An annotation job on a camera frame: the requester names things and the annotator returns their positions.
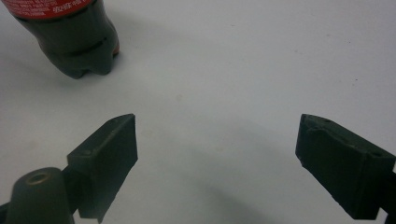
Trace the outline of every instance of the red bottle label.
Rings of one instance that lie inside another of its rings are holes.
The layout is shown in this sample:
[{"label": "red bottle label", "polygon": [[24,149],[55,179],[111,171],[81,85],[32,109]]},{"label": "red bottle label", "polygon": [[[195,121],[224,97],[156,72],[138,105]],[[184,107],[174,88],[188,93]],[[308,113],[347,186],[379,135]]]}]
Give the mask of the red bottle label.
[{"label": "red bottle label", "polygon": [[25,19],[52,19],[73,13],[92,0],[1,0],[14,16]]}]

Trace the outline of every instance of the soda bottle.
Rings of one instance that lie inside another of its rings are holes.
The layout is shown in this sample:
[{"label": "soda bottle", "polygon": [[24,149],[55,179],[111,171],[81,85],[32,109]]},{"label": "soda bottle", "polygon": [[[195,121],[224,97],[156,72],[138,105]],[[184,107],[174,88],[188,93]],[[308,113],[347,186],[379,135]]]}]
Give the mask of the soda bottle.
[{"label": "soda bottle", "polygon": [[120,43],[103,0],[1,0],[63,73],[106,75]]}]

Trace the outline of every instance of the white table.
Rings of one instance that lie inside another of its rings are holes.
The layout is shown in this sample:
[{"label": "white table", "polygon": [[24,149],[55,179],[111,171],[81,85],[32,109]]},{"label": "white table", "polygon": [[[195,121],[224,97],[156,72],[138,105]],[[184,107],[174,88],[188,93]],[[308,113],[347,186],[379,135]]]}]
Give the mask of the white table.
[{"label": "white table", "polygon": [[[352,220],[294,155],[302,113],[396,154],[394,0],[106,0],[121,54],[74,80],[0,6],[0,203],[108,119],[139,161],[104,223]],[[77,223],[94,223],[79,220]]]}]

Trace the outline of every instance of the bottle label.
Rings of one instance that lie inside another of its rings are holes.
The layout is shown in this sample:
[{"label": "bottle label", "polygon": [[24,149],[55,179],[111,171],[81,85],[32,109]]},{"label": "bottle label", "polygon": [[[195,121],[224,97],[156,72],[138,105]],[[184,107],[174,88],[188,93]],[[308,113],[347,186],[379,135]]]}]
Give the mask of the bottle label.
[{"label": "bottle label", "polygon": [[1,0],[9,12],[25,19],[53,19],[73,13],[92,0]]}]

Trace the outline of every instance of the dark soda bottle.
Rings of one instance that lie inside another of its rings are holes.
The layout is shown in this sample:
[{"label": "dark soda bottle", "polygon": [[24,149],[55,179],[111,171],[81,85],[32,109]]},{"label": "dark soda bottle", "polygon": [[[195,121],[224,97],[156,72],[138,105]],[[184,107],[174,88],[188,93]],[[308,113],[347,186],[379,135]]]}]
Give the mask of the dark soda bottle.
[{"label": "dark soda bottle", "polygon": [[63,73],[106,75],[119,53],[116,29],[103,0],[2,0]]}]

